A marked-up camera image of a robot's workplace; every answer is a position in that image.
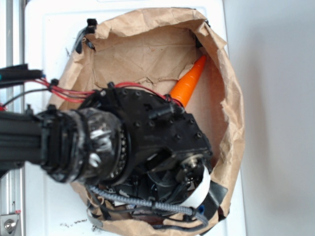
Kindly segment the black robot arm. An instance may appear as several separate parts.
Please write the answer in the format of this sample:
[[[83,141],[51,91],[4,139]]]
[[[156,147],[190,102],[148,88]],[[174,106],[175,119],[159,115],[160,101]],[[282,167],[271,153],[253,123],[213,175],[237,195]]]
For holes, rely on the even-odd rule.
[[[177,204],[211,172],[211,145],[192,114],[144,90],[106,88],[76,110],[1,112],[0,167],[39,165],[55,181]]]

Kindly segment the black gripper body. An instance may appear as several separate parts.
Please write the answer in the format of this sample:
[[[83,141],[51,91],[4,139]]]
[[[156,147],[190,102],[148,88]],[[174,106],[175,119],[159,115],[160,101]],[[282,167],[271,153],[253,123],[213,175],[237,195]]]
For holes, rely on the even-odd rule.
[[[165,204],[200,204],[212,148],[192,114],[143,90],[106,88],[81,105],[90,167],[107,193]]]

